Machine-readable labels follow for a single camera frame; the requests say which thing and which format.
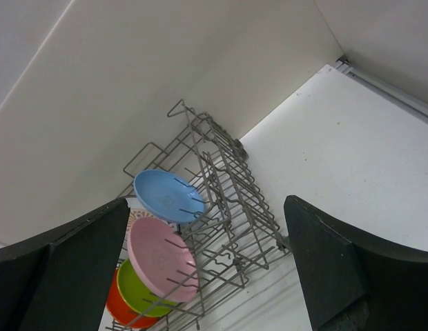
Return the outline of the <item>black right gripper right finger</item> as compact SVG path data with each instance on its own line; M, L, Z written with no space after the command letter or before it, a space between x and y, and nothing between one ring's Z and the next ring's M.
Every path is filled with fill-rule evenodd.
M284 215L313 330L428 330L428 252L290 195Z

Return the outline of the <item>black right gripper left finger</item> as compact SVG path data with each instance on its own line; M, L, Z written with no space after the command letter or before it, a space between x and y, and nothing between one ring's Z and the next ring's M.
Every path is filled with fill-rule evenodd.
M0 248L0 330L98 330L129 214L118 198Z

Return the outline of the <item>orange plate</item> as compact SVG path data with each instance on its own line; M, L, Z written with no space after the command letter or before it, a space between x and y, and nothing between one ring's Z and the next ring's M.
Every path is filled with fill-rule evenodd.
M113 280L108 293L106 301L106 308L110 315L123 326L127 326L135 317L137 313L131 310L125 301L122 299L117 287L117 274L119 269L115 270ZM134 329L147 329L155 325L159 319L157 317L141 317L139 320L131 325Z

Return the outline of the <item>green plate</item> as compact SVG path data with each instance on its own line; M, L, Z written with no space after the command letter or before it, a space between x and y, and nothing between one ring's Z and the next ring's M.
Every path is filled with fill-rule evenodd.
M122 299L128 307L148 317L162 317L168 314L178 303L162 300L154 295L137 276L129 259L125 260L119 267L117 273L117 288Z

